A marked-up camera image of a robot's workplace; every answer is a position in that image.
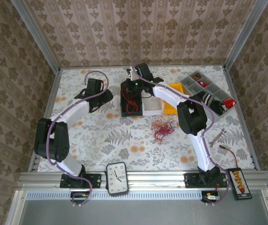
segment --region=floral tablecloth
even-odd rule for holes
[[[97,69],[109,77],[109,89],[113,101],[94,113],[83,116],[69,130],[70,152],[88,171],[103,171],[109,163],[123,161],[128,170],[191,170],[197,169],[197,157],[188,136],[180,129],[164,137],[162,143],[155,141],[148,125],[160,116],[121,117],[120,83],[127,78],[125,68]],[[196,70],[204,73],[227,93],[228,85],[221,66],[203,67],[150,67],[154,77],[161,77],[167,83],[180,82]],[[53,115],[65,109],[84,86],[84,76],[89,69],[63,70],[60,86],[55,99]],[[93,74],[91,77],[104,77]],[[177,120],[176,115],[162,115],[162,120]],[[225,133],[211,148],[215,161],[225,167],[235,167],[233,155],[218,146],[222,144],[235,152],[238,165],[253,169],[252,159],[246,145],[236,109],[232,109],[207,133],[208,141],[218,135],[222,128]],[[44,159],[39,172],[57,171]]]

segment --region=yellow box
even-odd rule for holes
[[[168,85],[177,91],[184,93],[181,83],[169,83]],[[164,101],[164,114],[177,114],[177,110],[172,105]]]

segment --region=metal wrench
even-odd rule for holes
[[[213,144],[218,140],[218,138],[220,138],[224,133],[226,133],[227,131],[223,128],[222,130],[221,130],[221,132],[211,141],[211,142],[209,142],[209,144],[210,144],[210,148],[212,148],[213,147]]]

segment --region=analog clock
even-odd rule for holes
[[[125,163],[107,165],[107,190],[111,196],[124,195],[129,192]]]

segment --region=wall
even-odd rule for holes
[[[260,165],[268,170],[268,5],[230,74]]]
[[[0,0],[0,224],[19,172],[27,171],[36,123],[54,74],[12,3]]]
[[[254,0],[26,0],[61,67],[223,64]]]

